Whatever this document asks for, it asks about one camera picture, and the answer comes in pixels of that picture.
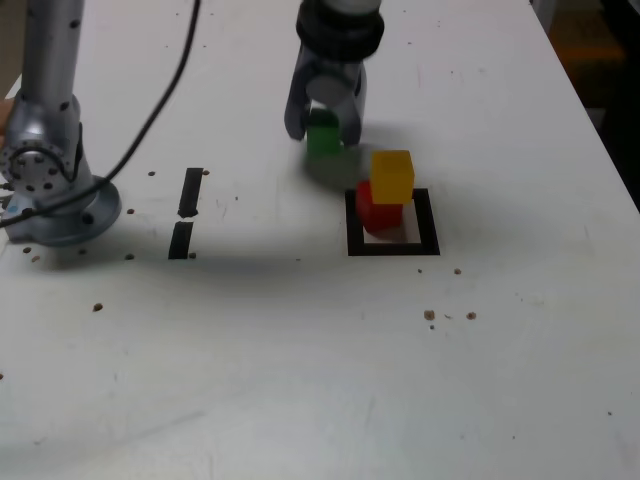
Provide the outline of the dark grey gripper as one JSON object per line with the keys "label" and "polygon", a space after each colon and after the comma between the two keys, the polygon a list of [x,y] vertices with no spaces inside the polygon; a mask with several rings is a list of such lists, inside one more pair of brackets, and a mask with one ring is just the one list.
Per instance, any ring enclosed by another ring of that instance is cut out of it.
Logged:
{"label": "dark grey gripper", "polygon": [[284,113],[284,125],[289,137],[296,141],[304,139],[306,119],[311,100],[314,100],[337,117],[343,145],[358,145],[362,135],[366,93],[367,77],[363,62],[341,63],[321,57],[308,48],[301,48]]}

